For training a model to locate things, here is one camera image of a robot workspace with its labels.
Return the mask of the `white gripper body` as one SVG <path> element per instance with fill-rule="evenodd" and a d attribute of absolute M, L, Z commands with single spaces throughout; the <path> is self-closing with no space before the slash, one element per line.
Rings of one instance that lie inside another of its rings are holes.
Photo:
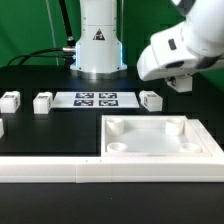
<path fill-rule="evenodd" d="M 141 53 L 137 71 L 143 81 L 192 74 L 198 57 L 190 52 L 181 36 L 183 22 L 155 33 Z"/>

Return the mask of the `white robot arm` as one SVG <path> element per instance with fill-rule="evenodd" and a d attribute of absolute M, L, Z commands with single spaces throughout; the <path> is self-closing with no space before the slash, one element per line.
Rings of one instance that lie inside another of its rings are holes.
<path fill-rule="evenodd" d="M 224 0 L 79 0 L 71 69 L 107 76 L 137 67 L 150 81 L 224 68 Z"/>

